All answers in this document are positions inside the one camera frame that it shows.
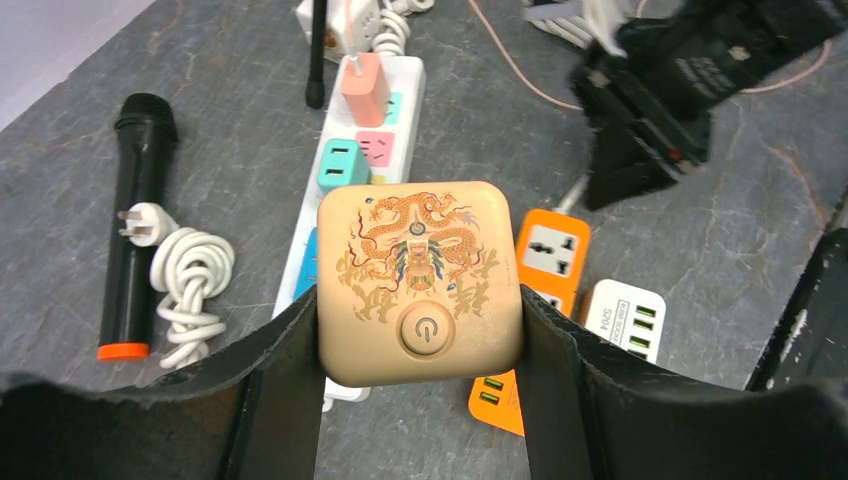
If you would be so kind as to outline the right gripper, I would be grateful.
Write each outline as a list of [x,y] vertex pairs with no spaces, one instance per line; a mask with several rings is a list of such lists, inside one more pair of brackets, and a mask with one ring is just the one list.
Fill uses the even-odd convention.
[[715,105],[847,28],[844,1],[686,1],[588,49],[569,81],[593,133],[585,207],[679,184],[709,157]]

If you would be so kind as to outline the teal usb charger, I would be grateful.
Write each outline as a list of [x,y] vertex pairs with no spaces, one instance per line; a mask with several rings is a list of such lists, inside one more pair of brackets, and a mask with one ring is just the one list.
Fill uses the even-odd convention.
[[347,185],[368,184],[370,179],[369,163],[355,140],[333,138],[326,142],[317,175],[323,194]]

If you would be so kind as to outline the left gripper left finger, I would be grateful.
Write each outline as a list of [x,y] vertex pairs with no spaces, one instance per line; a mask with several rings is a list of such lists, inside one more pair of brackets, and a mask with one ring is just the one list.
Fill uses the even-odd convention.
[[5,479],[310,479],[324,373],[309,290],[241,340],[144,387],[2,376]]

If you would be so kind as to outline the blue plug adapter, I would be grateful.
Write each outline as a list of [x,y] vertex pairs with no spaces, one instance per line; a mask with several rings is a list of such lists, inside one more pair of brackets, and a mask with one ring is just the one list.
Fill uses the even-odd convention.
[[293,300],[297,300],[317,282],[317,229],[313,228],[307,238],[304,256],[293,291]]

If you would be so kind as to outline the salmon pink usb charger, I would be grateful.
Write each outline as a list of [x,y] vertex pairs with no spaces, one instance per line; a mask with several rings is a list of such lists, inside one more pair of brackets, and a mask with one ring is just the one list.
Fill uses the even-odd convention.
[[340,91],[357,126],[375,128],[384,123],[391,92],[380,55],[349,56]]

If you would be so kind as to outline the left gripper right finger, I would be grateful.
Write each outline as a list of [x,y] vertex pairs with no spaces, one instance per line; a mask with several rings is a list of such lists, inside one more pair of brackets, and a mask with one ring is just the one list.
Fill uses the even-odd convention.
[[555,311],[516,367],[535,479],[843,479],[847,384],[749,392],[649,363]]

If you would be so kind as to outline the tan cube socket adapter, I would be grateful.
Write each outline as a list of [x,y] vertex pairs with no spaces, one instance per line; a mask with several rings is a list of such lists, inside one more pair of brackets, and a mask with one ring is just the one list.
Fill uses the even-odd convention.
[[374,387],[500,374],[524,344],[510,209],[484,181],[337,188],[317,229],[326,375]]

